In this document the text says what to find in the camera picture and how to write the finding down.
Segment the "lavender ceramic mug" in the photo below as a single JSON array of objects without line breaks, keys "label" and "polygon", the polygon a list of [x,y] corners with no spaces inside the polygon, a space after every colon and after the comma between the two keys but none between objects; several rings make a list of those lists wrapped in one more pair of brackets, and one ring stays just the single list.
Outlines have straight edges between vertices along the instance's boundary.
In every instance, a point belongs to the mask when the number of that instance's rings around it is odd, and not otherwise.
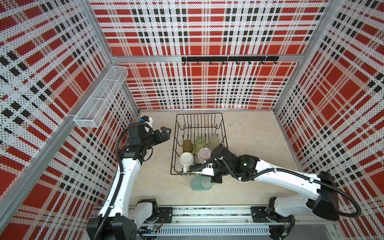
[{"label": "lavender ceramic mug", "polygon": [[198,151],[198,160],[200,164],[211,158],[212,151],[209,148],[202,148]]}]

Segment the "amber textured glass cup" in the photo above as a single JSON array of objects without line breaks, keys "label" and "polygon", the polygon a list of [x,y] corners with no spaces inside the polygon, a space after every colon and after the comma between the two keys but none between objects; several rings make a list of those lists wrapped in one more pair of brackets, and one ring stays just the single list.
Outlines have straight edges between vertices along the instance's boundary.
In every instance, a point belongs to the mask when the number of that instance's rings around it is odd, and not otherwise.
[{"label": "amber textured glass cup", "polygon": [[190,140],[185,140],[182,145],[183,152],[194,153],[194,145]]}]

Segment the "pale green frosted glass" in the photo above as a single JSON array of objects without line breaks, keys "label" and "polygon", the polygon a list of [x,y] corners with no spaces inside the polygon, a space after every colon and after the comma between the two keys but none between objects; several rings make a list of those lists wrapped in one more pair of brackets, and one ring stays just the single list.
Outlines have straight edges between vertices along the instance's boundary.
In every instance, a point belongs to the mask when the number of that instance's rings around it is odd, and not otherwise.
[{"label": "pale green frosted glass", "polygon": [[218,147],[220,144],[220,139],[217,135],[211,135],[209,136],[207,147],[211,151],[213,151],[216,147]]}]

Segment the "teal glass cup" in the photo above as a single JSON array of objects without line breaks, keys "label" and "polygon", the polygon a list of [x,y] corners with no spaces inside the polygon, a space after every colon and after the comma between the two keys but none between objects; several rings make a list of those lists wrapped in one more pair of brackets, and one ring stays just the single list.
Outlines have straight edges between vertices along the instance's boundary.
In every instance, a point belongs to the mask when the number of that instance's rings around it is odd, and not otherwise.
[{"label": "teal glass cup", "polygon": [[190,182],[190,188],[193,191],[207,191],[213,187],[211,177],[198,175],[194,177]]}]

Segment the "red interior white mug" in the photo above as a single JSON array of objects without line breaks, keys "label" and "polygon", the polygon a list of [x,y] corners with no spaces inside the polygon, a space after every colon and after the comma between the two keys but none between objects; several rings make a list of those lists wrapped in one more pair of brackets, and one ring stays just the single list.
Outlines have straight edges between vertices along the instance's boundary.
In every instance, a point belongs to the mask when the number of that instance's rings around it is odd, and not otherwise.
[{"label": "red interior white mug", "polygon": [[182,165],[182,173],[187,173],[189,166],[194,163],[194,155],[190,152],[184,152],[179,157],[180,164]]}]

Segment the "green ribbed glass cup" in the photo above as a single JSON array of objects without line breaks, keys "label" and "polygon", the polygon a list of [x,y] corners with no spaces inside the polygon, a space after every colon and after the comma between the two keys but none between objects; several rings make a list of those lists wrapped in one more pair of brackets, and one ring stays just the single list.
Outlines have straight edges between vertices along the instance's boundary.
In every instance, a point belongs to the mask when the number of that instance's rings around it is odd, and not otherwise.
[{"label": "green ribbed glass cup", "polygon": [[195,139],[195,154],[197,155],[200,149],[206,147],[206,140],[204,138]]}]

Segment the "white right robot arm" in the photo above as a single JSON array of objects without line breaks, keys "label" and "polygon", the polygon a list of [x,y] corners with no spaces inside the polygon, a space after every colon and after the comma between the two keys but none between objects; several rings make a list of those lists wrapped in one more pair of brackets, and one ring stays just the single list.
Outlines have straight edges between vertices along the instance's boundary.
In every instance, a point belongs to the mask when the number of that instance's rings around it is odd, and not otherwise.
[{"label": "white right robot arm", "polygon": [[274,184],[297,193],[289,198],[272,197],[269,214],[288,217],[295,214],[314,214],[322,219],[340,218],[339,200],[334,178],[330,173],[308,174],[272,165],[250,155],[236,156],[224,147],[213,150],[204,162],[202,175],[231,176],[241,182],[258,181]]}]

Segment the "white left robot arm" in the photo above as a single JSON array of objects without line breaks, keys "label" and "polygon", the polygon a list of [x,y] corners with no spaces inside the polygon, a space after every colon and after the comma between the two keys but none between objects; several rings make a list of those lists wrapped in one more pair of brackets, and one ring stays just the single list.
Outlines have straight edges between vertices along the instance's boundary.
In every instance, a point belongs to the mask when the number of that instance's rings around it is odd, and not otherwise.
[{"label": "white left robot arm", "polygon": [[96,217],[88,220],[86,231],[91,240],[135,240],[143,235],[139,228],[146,221],[154,222],[158,213],[156,199],[140,200],[129,209],[136,177],[148,150],[168,141],[172,130],[152,128],[151,118],[140,119],[123,130],[115,145],[117,174],[110,193]]}]

